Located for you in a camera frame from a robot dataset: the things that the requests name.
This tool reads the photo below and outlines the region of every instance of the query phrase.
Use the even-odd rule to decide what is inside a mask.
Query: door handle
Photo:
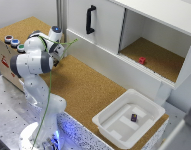
[[[93,28],[91,28],[91,12],[96,10],[96,7],[91,5],[91,8],[89,8],[87,10],[87,23],[86,23],[86,31],[87,31],[87,34],[91,34],[93,33],[95,30]]]

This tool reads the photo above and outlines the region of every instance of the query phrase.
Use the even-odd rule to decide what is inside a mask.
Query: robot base
[[[20,134],[19,137],[19,150],[31,150],[33,143],[29,140],[29,137],[32,135],[34,130],[37,128],[38,123],[32,123],[28,125]],[[63,147],[65,138],[59,138],[60,149]],[[35,145],[32,150],[50,150],[50,147],[44,149],[42,145]]]

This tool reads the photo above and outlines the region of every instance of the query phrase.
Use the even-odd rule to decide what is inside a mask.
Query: cork countertop
[[[50,26],[31,17],[0,29],[0,40],[4,42],[6,35],[13,35],[14,38],[24,43],[34,30],[48,34],[49,29]],[[41,77],[49,85],[49,73],[43,74]],[[52,70],[51,92],[66,99],[65,111],[115,150],[118,148],[100,134],[97,126],[92,122],[92,118],[125,91],[126,89],[71,55],[62,59]],[[163,115],[131,150],[141,149],[167,119],[168,115]]]

